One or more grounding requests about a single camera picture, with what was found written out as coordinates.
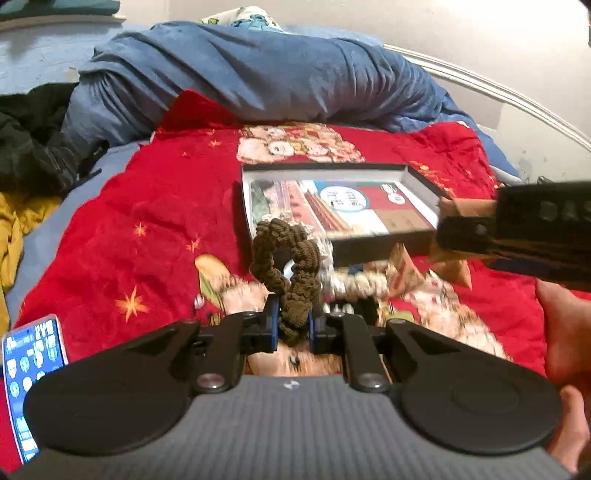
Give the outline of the person's right hand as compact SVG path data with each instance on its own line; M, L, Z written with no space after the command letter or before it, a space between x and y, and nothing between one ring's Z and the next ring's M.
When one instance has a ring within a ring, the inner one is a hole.
M590 302L539 280L545 315L546 372L559 387L561 420L548 451L572 473L590 450Z

